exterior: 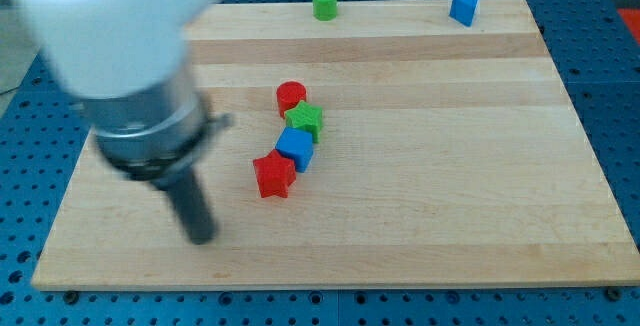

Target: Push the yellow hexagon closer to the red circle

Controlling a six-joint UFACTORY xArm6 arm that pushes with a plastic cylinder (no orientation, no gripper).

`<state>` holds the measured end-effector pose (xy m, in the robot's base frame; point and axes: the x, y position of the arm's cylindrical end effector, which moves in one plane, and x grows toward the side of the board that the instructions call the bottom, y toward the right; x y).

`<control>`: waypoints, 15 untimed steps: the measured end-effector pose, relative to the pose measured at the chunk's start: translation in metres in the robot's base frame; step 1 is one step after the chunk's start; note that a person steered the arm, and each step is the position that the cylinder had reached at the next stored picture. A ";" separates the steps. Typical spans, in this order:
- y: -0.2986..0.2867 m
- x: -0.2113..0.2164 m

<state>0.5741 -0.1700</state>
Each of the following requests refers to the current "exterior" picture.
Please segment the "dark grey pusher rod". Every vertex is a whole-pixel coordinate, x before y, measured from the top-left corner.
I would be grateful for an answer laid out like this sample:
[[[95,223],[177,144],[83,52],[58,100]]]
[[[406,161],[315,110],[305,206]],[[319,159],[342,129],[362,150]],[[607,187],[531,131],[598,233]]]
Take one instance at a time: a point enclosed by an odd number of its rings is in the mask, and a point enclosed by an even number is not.
[[[216,223],[192,168],[161,179],[158,182],[158,189],[168,196],[192,244],[206,244],[214,238]]]

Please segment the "silver end effector flange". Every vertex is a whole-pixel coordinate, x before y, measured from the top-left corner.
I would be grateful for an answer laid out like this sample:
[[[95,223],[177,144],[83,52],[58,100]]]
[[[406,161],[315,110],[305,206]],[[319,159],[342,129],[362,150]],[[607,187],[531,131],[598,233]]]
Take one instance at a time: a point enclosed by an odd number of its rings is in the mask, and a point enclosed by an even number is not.
[[[104,159],[134,181],[181,177],[233,125],[231,114],[212,113],[188,65],[141,91],[80,104]]]

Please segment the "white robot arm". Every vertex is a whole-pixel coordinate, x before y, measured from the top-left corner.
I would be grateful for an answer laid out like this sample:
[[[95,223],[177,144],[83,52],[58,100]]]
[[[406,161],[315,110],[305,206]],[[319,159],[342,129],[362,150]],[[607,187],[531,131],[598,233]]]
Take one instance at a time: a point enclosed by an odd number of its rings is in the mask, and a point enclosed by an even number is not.
[[[222,0],[13,1],[104,159],[164,192],[190,242],[209,242],[193,166],[232,119],[197,89],[184,31]]]

